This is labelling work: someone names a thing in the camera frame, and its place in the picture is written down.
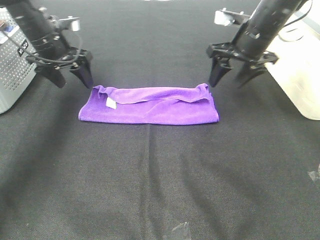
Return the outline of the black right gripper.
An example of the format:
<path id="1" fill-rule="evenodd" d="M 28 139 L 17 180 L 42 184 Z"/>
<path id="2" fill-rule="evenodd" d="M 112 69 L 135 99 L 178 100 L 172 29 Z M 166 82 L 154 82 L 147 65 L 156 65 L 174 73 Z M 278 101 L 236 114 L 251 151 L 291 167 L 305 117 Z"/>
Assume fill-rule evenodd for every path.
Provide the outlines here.
<path id="1" fill-rule="evenodd" d="M 212 58 L 209 84 L 214 88 L 219 81 L 233 69 L 230 59 L 245 62 L 236 75 L 238 88 L 267 72 L 265 63 L 275 64 L 278 56 L 267 50 L 279 33 L 279 23 L 247 21 L 242 24 L 232 41 L 210 44 L 206 50 Z"/>

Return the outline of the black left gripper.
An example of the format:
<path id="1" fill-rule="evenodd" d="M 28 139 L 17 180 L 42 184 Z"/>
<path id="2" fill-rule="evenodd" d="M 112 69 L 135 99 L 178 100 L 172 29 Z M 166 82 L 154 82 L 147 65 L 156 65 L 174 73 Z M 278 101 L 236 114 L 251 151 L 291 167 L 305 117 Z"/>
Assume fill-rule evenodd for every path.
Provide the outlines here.
<path id="1" fill-rule="evenodd" d="M 64 32 L 39 33 L 29 32 L 27 39 L 34 47 L 34 52 L 26 54 L 30 64 L 36 64 L 37 73 L 58 88 L 63 88 L 66 80 L 56 68 L 70 68 L 87 89 L 93 87 L 94 81 L 91 73 L 92 54 L 83 49 L 83 39 L 78 32 L 71 32 L 77 38 L 78 46 L 72 46 Z"/>

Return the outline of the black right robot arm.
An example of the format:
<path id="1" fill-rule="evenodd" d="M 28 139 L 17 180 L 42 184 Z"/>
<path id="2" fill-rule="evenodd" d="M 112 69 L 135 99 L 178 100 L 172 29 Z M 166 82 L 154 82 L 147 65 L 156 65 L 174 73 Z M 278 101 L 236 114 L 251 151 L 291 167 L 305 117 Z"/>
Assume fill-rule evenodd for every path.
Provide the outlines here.
<path id="1" fill-rule="evenodd" d="M 267 72 L 266 64 L 275 64 L 279 59 L 267 48 L 304 4 L 304 0 L 262 0 L 250 15 L 226 8 L 217 10 L 214 14 L 216 25 L 235 25 L 239 30 L 232 41 L 208 46 L 206 54 L 212 60 L 210 86 L 214 88 L 233 69 L 231 59 L 243 63 L 235 78 L 240 86 Z"/>

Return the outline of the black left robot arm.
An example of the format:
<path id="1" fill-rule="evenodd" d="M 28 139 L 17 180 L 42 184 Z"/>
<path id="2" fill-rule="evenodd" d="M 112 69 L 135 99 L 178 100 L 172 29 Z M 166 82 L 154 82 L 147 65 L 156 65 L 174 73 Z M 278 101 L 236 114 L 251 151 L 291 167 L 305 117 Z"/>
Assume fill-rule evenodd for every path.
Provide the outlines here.
<path id="1" fill-rule="evenodd" d="M 91 52 L 82 48 L 81 38 L 78 46 L 73 47 L 63 34 L 67 30 L 78 31 L 73 27 L 78 23 L 77 17 L 59 19 L 48 15 L 44 7 L 36 6 L 32 0 L 2 0 L 0 5 L 7 9 L 34 47 L 35 52 L 28 52 L 26 60 L 36 65 L 37 74 L 63 88 L 66 80 L 61 70 L 68 69 L 86 88 L 93 87 Z"/>

